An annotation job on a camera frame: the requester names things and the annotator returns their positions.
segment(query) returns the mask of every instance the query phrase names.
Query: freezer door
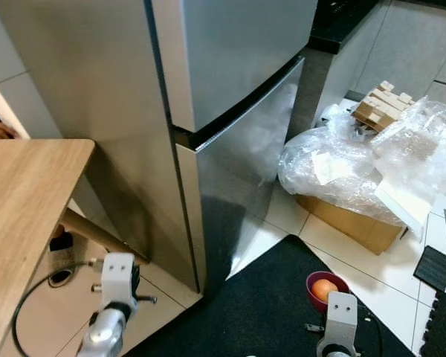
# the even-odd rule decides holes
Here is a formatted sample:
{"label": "freezer door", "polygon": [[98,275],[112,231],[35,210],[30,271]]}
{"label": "freezer door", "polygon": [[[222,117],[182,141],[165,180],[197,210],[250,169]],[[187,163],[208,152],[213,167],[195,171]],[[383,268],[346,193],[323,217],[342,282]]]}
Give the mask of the freezer door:
{"label": "freezer door", "polygon": [[307,43],[316,0],[152,0],[172,122],[190,132]]}
{"label": "freezer door", "polygon": [[211,295],[268,210],[303,62],[196,151],[177,145],[200,287]]}

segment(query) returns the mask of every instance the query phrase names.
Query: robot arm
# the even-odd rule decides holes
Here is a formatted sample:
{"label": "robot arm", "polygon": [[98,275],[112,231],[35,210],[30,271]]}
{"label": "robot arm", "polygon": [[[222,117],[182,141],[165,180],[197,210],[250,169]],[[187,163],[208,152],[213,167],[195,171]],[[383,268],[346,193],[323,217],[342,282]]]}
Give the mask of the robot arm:
{"label": "robot arm", "polygon": [[138,301],[157,302],[156,297],[136,295],[140,276],[132,254],[107,254],[101,273],[101,284],[91,287],[93,292],[102,293],[100,309],[91,316],[77,357],[117,357],[127,321],[134,317]]}

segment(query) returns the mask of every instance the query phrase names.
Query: white wall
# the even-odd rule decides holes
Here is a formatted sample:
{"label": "white wall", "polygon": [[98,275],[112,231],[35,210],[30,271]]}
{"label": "white wall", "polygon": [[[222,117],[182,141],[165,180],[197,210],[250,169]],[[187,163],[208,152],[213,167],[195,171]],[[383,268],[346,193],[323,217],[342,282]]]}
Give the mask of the white wall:
{"label": "white wall", "polygon": [[[22,138],[62,138],[48,108],[16,53],[0,21],[0,119]],[[70,208],[108,229],[109,218],[83,177],[74,191]]]}

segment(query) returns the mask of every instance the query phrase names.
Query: table leg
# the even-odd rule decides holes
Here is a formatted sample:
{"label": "table leg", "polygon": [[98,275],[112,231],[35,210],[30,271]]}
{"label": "table leg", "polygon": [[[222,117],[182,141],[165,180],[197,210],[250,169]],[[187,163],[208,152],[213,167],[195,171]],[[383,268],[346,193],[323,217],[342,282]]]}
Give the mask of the table leg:
{"label": "table leg", "polygon": [[134,251],[108,231],[95,225],[90,220],[82,217],[69,208],[66,208],[66,211],[61,218],[61,224],[65,226],[67,231],[76,232],[110,251],[134,254],[135,262],[139,265],[149,264],[148,259]]}

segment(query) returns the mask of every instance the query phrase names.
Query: red bowl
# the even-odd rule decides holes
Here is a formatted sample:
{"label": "red bowl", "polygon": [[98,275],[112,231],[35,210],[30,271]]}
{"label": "red bowl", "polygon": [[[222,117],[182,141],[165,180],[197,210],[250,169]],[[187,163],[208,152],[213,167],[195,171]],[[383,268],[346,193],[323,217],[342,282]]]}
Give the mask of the red bowl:
{"label": "red bowl", "polygon": [[349,286],[337,275],[329,273],[328,271],[316,271],[307,277],[306,288],[309,301],[311,301],[312,306],[315,307],[318,312],[324,313],[327,312],[327,303],[317,299],[311,292],[312,285],[320,279],[327,279],[331,283],[335,284],[339,289],[339,292],[349,292]]}

